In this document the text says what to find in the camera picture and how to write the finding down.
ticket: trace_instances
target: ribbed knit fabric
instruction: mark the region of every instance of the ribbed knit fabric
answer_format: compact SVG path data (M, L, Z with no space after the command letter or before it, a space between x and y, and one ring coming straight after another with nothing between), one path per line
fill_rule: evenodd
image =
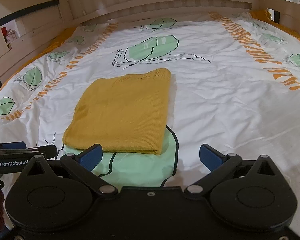
M168 114L171 73L98 79L83 93L63 143L87 149L99 143L108 152L161 154Z

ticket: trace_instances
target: blue gripper pad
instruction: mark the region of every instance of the blue gripper pad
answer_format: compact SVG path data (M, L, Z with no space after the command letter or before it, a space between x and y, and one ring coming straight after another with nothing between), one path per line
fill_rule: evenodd
M3 143L2 149L26 149L27 145L25 142L13 142L13 143Z
M100 144L94 144L75 157L77 163L88 171L92 171L102 160L102 147Z
M214 171L223 164L227 157L208 144L202 144L199 150L200 161L210 170Z

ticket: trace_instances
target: white bed sheet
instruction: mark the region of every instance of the white bed sheet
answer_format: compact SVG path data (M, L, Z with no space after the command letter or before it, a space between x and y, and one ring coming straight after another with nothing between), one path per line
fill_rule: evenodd
M199 160L203 143L244 159L269 155L297 196L290 227L300 235L300 88L293 90L300 86L300 42L247 13L222 22L212 16L174 16L170 18L175 23L164 20L163 25L151 25L156 19L148 19L79 27L70 42L31 63L2 89L0 100L6 98L0 104L7 107L0 110L0 142L25 141L35 147L47 141L60 149L74 108L93 81L164 67L172 73L167 125L179 142L177 173L165 185L184 188L209 173ZM229 26L222 25L228 20L240 24L260 45L251 47L262 48L268 60L281 64L257 62L225 29ZM156 58L140 60L130 50L122 57L128 47L152 37L166 42L163 51L169 53L162 55L161 49L154 52ZM282 76L275 79L274 74ZM298 83L285 85L288 78ZM4 175L5 194L17 176Z

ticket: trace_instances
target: screw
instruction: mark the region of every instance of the screw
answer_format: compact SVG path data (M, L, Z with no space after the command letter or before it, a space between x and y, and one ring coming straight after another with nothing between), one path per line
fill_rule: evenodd
M199 185L191 185L191 186L187 187L187 190L192 194L200 193L203 191L203 187L201 187Z
M15 236L13 239L14 240L25 240L22 236Z
M103 185L99 188L99 190L103 194L110 194L115 191L115 187L112 185Z

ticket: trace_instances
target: bed sheet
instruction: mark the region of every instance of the bed sheet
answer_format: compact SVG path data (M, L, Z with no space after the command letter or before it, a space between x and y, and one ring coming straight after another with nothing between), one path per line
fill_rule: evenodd
M297 196L290 227L300 235L300 42L249 13L77 28L1 90L0 142L61 149L93 81L156 68L172 74L163 154L106 153L93 172L118 187L184 188L209 173L199 160L203 143L244 159L266 154ZM59 157L67 152L79 151L65 147ZM5 194L17 176L4 175Z

